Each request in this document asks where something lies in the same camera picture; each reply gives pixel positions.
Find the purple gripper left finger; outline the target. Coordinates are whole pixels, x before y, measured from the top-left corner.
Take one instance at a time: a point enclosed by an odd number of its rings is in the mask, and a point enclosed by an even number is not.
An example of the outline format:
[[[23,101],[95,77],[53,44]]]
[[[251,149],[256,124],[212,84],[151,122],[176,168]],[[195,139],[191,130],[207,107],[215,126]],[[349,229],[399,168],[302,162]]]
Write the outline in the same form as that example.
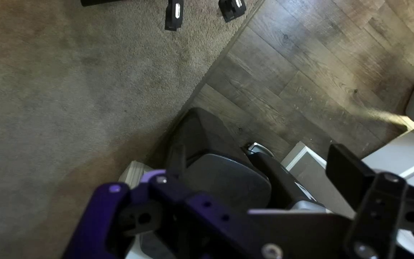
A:
[[[264,237],[243,215],[165,173],[129,189],[99,186],[61,259],[123,259],[136,237],[153,232],[178,259],[260,259]]]

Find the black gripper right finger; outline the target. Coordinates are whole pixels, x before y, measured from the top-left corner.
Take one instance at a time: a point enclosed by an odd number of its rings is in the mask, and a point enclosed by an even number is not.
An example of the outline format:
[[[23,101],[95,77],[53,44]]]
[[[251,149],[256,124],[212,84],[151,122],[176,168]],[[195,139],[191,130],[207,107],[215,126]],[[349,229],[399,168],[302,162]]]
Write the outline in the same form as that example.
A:
[[[375,173],[342,145],[329,147],[325,175],[355,211],[342,245],[346,259],[414,259],[396,242],[399,231],[414,238],[414,186]]]

